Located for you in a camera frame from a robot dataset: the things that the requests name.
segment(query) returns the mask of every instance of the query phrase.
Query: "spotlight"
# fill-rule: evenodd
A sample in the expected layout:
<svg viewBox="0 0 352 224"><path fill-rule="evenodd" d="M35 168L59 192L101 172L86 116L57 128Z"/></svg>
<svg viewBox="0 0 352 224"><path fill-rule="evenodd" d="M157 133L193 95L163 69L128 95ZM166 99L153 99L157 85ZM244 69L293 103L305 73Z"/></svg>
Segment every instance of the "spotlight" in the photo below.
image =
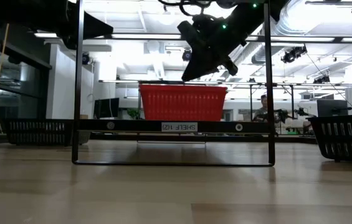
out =
<svg viewBox="0 0 352 224"><path fill-rule="evenodd" d="M189 62L191 59L191 55L192 55L191 49L185 49L183 53L183 61Z"/></svg>
<svg viewBox="0 0 352 224"><path fill-rule="evenodd" d="M328 75L325 75L321 78L317 78L316 80L314 80L314 84L321 84L321 83L330 83L330 77Z"/></svg>
<svg viewBox="0 0 352 224"><path fill-rule="evenodd" d="M303 47L294 47L292 50L285 52L285 55L281 58L281 61L283 63L292 63L305 53L307 53L306 45Z"/></svg>
<svg viewBox="0 0 352 224"><path fill-rule="evenodd" d="M88 65L89 63L90 63L90 55L88 54L88 52L84 52L82 54L82 64Z"/></svg>

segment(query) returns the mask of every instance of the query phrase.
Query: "wooden floor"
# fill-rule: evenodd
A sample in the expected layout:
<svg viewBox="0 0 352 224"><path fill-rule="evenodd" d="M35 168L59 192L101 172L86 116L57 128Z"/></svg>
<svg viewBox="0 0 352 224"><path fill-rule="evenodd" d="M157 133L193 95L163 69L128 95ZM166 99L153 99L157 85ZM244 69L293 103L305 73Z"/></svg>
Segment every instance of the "wooden floor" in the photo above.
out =
<svg viewBox="0 0 352 224"><path fill-rule="evenodd" d="M90 141L81 159L267 161L266 144ZM277 144L274 168L75 166L70 148L0 144L0 224L352 223L352 164Z"/></svg>

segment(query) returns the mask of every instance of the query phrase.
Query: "cable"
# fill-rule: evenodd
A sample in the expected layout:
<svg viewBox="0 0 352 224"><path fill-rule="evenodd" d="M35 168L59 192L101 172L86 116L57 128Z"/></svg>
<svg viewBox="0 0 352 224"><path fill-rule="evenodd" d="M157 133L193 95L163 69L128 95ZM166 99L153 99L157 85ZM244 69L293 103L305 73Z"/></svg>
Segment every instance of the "cable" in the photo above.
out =
<svg viewBox="0 0 352 224"><path fill-rule="evenodd" d="M310 57L310 55L308 53L306 53L307 57L313 62L314 66L317 68L317 70L322 74L323 72L320 70L320 68L318 68L318 66L315 64L315 62L313 61L313 59ZM341 95L343 97L343 99L346 100L346 102L348 102L348 104L352 107L352 104L346 99L346 97L344 97L339 90L330 82L331 86L338 92L339 95Z"/></svg>
<svg viewBox="0 0 352 224"><path fill-rule="evenodd" d="M198 6L201 8L201 14L203 14L204 9L209 7L213 2L213 0L209 0L207 4L203 4L197 0L180 0L180 2L167 2L164 0L158 0L158 1L164 4L165 6L178 6L180 8L180 11L186 16L194 16L194 15L188 13L185 10L184 6L187 6L187 5Z"/></svg>

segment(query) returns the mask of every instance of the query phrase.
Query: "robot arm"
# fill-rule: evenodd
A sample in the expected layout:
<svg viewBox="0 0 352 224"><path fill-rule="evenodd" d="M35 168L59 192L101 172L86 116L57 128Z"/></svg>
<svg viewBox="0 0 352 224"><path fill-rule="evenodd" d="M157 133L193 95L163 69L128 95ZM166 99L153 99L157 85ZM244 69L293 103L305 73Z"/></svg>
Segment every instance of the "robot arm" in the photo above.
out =
<svg viewBox="0 0 352 224"><path fill-rule="evenodd" d="M279 20L280 11L288 1L271 1L271 16L276 21ZM237 7L226 19L199 14L193 16L193 24L183 21L178 25L182 37L192 48L191 60L182 77L185 82L218 72L217 67L220 65L228 69L231 75L236 75L238 68L228 55L238 45L245 45L248 35L264 21L262 3L253 4L247 0L217 0L216 2L223 8ZM185 4L195 4L204 9L210 3L211 1L181 0L178 4L180 9Z"/></svg>

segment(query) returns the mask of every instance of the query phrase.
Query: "black basket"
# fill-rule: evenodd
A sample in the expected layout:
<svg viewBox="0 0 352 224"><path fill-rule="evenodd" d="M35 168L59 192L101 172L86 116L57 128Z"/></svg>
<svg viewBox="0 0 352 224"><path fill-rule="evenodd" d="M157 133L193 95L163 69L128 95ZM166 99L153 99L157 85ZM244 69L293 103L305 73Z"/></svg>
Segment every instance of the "black basket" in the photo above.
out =
<svg viewBox="0 0 352 224"><path fill-rule="evenodd" d="M16 145L69 146L72 145L71 119L7 119L8 142ZM79 144L90 139L89 131L79 132Z"/></svg>
<svg viewBox="0 0 352 224"><path fill-rule="evenodd" d="M335 161L352 161L352 115L309 118L321 154Z"/></svg>

